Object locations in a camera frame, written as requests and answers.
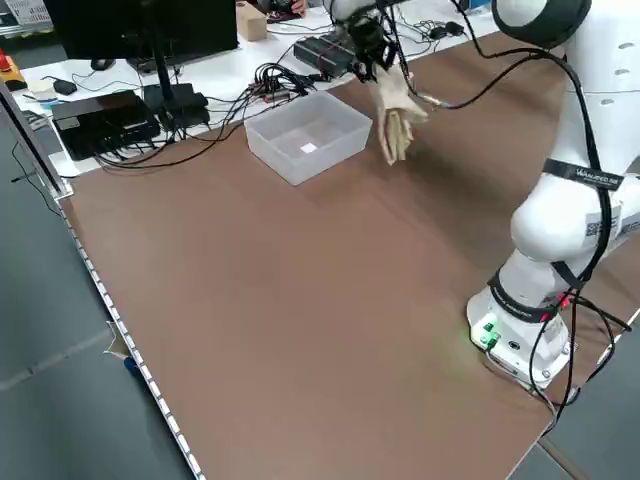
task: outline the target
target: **black strap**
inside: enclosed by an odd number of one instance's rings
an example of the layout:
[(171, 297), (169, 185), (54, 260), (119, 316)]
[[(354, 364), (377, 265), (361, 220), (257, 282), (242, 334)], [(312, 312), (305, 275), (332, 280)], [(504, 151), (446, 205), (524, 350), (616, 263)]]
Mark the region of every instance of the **black strap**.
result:
[(567, 265), (565, 262), (553, 262), (551, 266), (555, 269), (556, 272), (558, 272), (558, 275), (560, 275), (571, 288), (575, 290), (582, 290), (584, 288), (586, 282), (583, 282), (578, 277), (576, 277), (569, 268), (569, 265)]
[(522, 305), (511, 297), (500, 282), (500, 270), (487, 282), (491, 295), (504, 310), (526, 323), (545, 322), (555, 311), (555, 307), (534, 308)]
[(582, 183), (583, 185), (604, 188), (614, 192), (620, 188), (620, 185), (622, 185), (622, 182), (624, 181), (624, 177), (620, 175), (594, 170), (593, 168), (580, 167), (571, 163), (560, 162), (552, 158), (547, 159), (542, 171), (544, 173), (555, 175), (556, 177)]

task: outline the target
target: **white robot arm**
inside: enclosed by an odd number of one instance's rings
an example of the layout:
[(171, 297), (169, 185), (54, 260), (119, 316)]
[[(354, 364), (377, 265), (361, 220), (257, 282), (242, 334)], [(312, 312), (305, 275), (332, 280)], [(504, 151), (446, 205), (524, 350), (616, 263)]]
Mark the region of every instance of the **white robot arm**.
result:
[[(342, 24), (396, 3), (401, 0), (324, 0)], [(512, 218), (515, 252), (467, 306), (472, 341), (489, 348), (523, 384), (545, 388), (571, 352), (556, 305), (604, 247), (598, 238), (605, 189), (613, 217), (606, 253), (640, 229), (640, 179), (628, 172), (640, 156), (634, 121), (640, 111), (640, 2), (493, 0), (492, 10), (513, 38), (544, 49), (564, 45), (582, 81), (601, 160), (601, 170), (590, 168), (580, 98), (568, 82), (555, 146)]]

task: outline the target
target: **red object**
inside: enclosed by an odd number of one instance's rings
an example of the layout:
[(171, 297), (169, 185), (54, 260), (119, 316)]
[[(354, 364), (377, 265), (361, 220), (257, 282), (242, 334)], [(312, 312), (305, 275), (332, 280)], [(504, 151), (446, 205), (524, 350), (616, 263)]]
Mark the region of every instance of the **red object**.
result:
[(9, 63), (9, 59), (4, 54), (2, 50), (0, 50), (0, 71), (9, 72), (11, 71), (11, 64)]

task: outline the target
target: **computer monitor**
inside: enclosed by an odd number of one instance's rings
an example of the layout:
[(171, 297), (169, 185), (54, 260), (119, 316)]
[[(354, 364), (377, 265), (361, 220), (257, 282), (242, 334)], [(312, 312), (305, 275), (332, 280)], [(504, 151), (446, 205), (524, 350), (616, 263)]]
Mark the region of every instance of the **computer monitor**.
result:
[(69, 58), (154, 57), (160, 88), (145, 88), (144, 96), (163, 126), (175, 130), (204, 123), (206, 99), (190, 84), (170, 84), (166, 57), (236, 48), (234, 0), (45, 0), (45, 5)]

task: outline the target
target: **table surface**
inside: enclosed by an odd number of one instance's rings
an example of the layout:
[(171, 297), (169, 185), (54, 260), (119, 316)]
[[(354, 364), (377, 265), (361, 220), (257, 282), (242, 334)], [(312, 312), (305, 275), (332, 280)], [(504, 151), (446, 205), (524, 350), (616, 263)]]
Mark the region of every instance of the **table surface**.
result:
[[(406, 20), (410, 23), (417, 23), (422, 20), (462, 22), (457, 16), (453, 5), (449, 0), (411, 0), (402, 5), (402, 12)], [(493, 33), (497, 30), (491, 15), (476, 15), (472, 17), (474, 29), (479, 36)], [(299, 24), (306, 28), (318, 29), (310, 32), (305, 28), (296, 28), (293, 24)], [(330, 27), (329, 17), (322, 7), (311, 8), (304, 19), (291, 22), (291, 25), (269, 26), (271, 32), (266, 40), (260, 42), (246, 42), (238, 36), (239, 47), (231, 52), (225, 52), (212, 57), (189, 62), (183, 66), (183, 73), (180, 77), (182, 83), (192, 83), (196, 91), (205, 96), (217, 97), (221, 99), (235, 99), (252, 82), (255, 70), (265, 62), (275, 62), (291, 45), (300, 38), (310, 34), (319, 35), (328, 31)], [(427, 47), (416, 44), (419, 35), (406, 26), (399, 27), (403, 35), (402, 43), (407, 55), (420, 56)], [(446, 38), (438, 45), (438, 50), (458, 45), (467, 41), (465, 37)], [(294, 69), (296, 72), (309, 74), (314, 70), (299, 62), (293, 54), (288, 54), (282, 61), (284, 66)], [(29, 83), (33, 80), (40, 80), (46, 76), (72, 80), (72, 74), (89, 75), (91, 68), (86, 60), (67, 60), (40, 67), (25, 69), (23, 75)], [(66, 100), (79, 100), (98, 95), (105, 95), (122, 89), (132, 89), (140, 85), (155, 84), (158, 82), (157, 75), (138, 76), (135, 70), (129, 66), (125, 60), (118, 60), (116, 64), (105, 72), (97, 72), (90, 78), (81, 81), (78, 91), (73, 95), (65, 97)], [(350, 76), (335, 81), (332, 84), (318, 84), (318, 88), (325, 89), (348, 81)], [(14, 93), (14, 98), (22, 110), (32, 110), (36, 113), (50, 115), (51, 111), (42, 108), (34, 101), (30, 101), (22, 96), (24, 92)], [(211, 123), (221, 120), (228, 110), (228, 105), (213, 100), (209, 103), (209, 109), (218, 110), (211, 113)], [(254, 115), (267, 108), (263, 102), (257, 102), (247, 110), (247, 116)], [(196, 127), (189, 131), (190, 134), (197, 134), (204, 131), (204, 127)], [(93, 159), (81, 162), (71, 160), (66, 152), (61, 152), (51, 156), (51, 160), (58, 170), (58, 173), (65, 177), (75, 177), (81, 173), (99, 168), (98, 163)]]
[[(507, 65), (468, 44), (412, 70), (455, 101)], [(207, 477), (510, 473), (549, 412), (486, 368), (464, 308), (512, 251), (509, 219), (541, 171), (564, 89), (553, 66), (526, 65), (419, 126), (407, 162), (388, 167), (372, 136), (298, 188), (251, 155), (242, 130), (177, 167), (74, 180), (64, 211)], [(358, 82), (334, 93), (373, 116)], [(157, 161), (201, 148), (181, 142)], [(623, 318), (640, 303), (634, 248), (586, 292)], [(607, 338), (592, 317), (579, 322), (584, 379)]]

